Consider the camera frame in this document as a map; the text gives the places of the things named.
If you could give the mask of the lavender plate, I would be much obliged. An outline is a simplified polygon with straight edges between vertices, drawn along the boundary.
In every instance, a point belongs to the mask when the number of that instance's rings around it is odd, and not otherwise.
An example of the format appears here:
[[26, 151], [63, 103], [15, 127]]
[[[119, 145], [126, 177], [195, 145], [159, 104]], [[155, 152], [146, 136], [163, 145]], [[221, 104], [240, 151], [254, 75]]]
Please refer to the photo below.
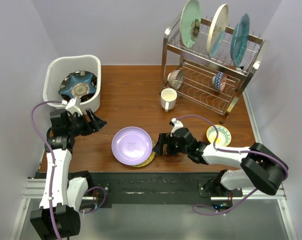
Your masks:
[[135, 166], [149, 158], [153, 141], [145, 130], [129, 126], [114, 135], [111, 149], [117, 161], [127, 166]]

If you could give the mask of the yellow patterned plate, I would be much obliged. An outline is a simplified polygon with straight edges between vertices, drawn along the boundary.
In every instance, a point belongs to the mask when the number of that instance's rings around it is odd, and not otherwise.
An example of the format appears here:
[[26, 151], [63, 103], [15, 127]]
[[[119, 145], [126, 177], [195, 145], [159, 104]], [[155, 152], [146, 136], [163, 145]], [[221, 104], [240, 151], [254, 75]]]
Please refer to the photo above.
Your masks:
[[133, 167], [141, 168], [141, 167], [147, 166], [148, 164], [150, 164], [153, 161], [153, 159], [155, 158], [155, 155], [156, 155], [156, 153], [154, 151], [152, 151], [150, 156], [144, 162], [134, 165]]

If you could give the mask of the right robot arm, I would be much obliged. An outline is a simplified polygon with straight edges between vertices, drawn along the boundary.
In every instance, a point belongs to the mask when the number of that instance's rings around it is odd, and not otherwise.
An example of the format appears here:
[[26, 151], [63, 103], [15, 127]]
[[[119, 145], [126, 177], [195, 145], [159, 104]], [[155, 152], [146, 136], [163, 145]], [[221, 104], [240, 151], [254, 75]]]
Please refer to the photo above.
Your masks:
[[263, 144], [238, 148], [214, 147], [211, 143], [197, 141], [185, 127], [160, 133], [153, 151], [159, 156], [185, 154], [196, 164], [233, 167], [234, 170], [221, 171], [211, 184], [214, 192], [222, 197], [243, 187], [275, 195], [288, 177], [288, 166]]

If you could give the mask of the clear glass dish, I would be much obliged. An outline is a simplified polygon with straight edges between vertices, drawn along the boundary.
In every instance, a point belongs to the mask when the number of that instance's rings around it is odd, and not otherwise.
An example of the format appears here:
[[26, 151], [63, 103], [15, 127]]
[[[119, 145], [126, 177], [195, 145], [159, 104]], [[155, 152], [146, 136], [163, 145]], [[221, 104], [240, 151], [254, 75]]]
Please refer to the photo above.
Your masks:
[[163, 151], [162, 155], [159, 155], [159, 157], [164, 160], [165, 162], [181, 162], [185, 154], [183, 153], [177, 153], [177, 154], [169, 154], [166, 150]]

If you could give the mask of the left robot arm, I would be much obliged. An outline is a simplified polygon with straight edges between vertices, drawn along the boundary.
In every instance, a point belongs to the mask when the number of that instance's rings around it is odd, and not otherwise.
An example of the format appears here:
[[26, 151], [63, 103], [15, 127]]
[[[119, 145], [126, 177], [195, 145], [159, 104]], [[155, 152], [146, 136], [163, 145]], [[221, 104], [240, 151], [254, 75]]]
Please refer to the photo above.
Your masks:
[[51, 127], [41, 138], [45, 143], [47, 175], [38, 210], [31, 212], [31, 223], [43, 240], [61, 240], [80, 232], [80, 205], [83, 196], [94, 191], [91, 174], [86, 171], [69, 173], [77, 136], [101, 130], [106, 121], [89, 108], [85, 114], [66, 109], [50, 113]]

